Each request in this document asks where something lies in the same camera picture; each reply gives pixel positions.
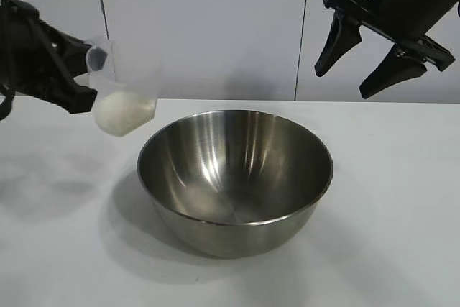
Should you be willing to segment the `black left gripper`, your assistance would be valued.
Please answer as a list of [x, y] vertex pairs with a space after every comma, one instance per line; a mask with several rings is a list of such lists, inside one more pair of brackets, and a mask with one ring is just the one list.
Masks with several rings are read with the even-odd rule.
[[20, 92], [68, 113], [90, 112], [97, 91], [74, 77], [87, 73], [91, 45], [40, 19], [32, 5], [7, 0], [1, 6], [1, 95]]

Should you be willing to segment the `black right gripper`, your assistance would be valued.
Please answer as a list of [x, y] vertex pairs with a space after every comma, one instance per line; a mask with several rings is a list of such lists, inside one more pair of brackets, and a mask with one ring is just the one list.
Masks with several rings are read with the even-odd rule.
[[353, 47], [362, 42], [365, 26], [393, 42], [383, 61], [359, 87], [362, 98], [426, 72], [424, 62], [445, 70], [453, 55], [428, 37], [428, 31], [451, 11], [459, 0], [323, 0], [333, 9], [333, 20], [325, 46], [314, 65], [322, 77]]

